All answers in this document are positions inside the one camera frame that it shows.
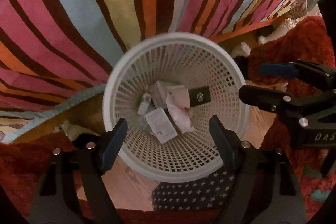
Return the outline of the striped colourful bedspread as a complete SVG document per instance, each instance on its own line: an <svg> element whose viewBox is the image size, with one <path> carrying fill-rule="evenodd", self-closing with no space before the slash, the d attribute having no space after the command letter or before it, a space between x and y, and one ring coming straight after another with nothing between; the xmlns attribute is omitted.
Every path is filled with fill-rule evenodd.
<svg viewBox="0 0 336 224"><path fill-rule="evenodd" d="M314 0L1 0L1 141L97 94L123 54L166 32L220 41Z"/></svg>

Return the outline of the green white medicine box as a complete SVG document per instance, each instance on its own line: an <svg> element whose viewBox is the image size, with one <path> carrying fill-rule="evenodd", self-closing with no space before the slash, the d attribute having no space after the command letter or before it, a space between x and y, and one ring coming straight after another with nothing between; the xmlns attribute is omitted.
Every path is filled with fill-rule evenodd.
<svg viewBox="0 0 336 224"><path fill-rule="evenodd" d="M151 103L151 94L144 93L139 101L137 114L138 115L145 115Z"/></svg>

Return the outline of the black logo box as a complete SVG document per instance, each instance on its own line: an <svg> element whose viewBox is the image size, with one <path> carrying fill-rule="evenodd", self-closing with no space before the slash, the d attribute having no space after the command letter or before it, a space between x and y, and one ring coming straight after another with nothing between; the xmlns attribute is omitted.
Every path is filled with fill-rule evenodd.
<svg viewBox="0 0 336 224"><path fill-rule="evenodd" d="M203 86L200 88L189 89L190 107L201 106L211 102L210 87Z"/></svg>

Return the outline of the star patterned dark slipper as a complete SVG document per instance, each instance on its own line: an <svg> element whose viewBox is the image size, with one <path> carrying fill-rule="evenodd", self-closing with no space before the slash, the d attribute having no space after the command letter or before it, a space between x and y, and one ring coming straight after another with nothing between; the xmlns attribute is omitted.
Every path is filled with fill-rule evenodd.
<svg viewBox="0 0 336 224"><path fill-rule="evenodd" d="M235 175L225 168L191 182L161 182L151 194L153 209L183 211L217 209L229 201Z"/></svg>

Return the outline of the white mesh waste basket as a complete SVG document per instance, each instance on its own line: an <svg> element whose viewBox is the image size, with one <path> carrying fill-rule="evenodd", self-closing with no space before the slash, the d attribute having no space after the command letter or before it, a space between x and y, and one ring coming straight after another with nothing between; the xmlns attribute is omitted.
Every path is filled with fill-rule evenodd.
<svg viewBox="0 0 336 224"><path fill-rule="evenodd" d="M161 182L189 182L222 167L209 131L212 116L242 137L249 108L238 97L245 79L233 58L185 32L144 40L114 68L104 92L104 126L128 132L120 158Z"/></svg>

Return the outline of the white lilac carton box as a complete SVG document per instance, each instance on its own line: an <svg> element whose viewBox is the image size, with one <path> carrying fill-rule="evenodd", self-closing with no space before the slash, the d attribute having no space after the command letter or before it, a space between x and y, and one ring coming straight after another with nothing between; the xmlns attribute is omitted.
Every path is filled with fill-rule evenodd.
<svg viewBox="0 0 336 224"><path fill-rule="evenodd" d="M163 108L157 108L145 114L145 119L159 143L165 144L178 136Z"/></svg>

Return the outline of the pink cardboard box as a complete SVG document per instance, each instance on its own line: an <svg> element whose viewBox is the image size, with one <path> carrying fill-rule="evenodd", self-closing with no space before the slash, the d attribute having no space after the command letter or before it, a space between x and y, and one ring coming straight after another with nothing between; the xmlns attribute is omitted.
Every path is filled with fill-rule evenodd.
<svg viewBox="0 0 336 224"><path fill-rule="evenodd" d="M177 88L172 92L172 97L177 106L181 108L190 108L189 91L186 88Z"/></svg>

